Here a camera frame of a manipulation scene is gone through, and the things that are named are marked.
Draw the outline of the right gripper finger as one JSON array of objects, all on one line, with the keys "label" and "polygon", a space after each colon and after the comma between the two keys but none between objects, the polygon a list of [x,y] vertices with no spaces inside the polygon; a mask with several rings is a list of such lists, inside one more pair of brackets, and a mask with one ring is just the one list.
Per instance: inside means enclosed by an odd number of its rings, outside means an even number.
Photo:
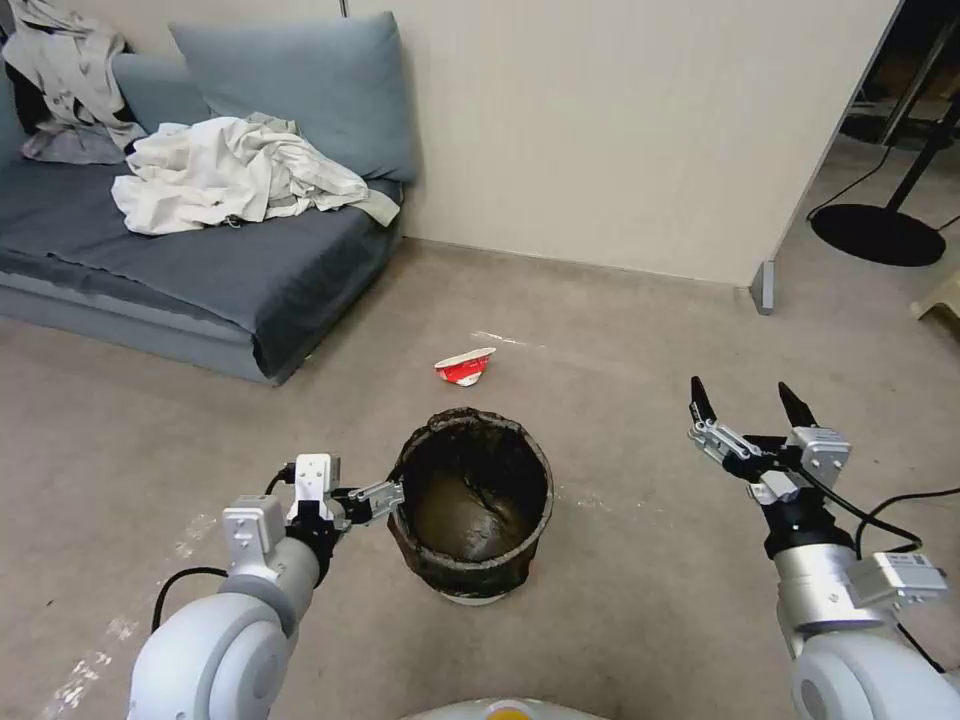
[{"label": "right gripper finger", "polygon": [[741,435],[718,421],[699,376],[690,378],[690,389],[688,437],[704,454],[739,479],[760,479],[775,468],[784,436]]},{"label": "right gripper finger", "polygon": [[785,382],[779,381],[777,388],[790,425],[785,443],[809,444],[812,439],[816,439],[816,431],[819,429],[812,410]]}]

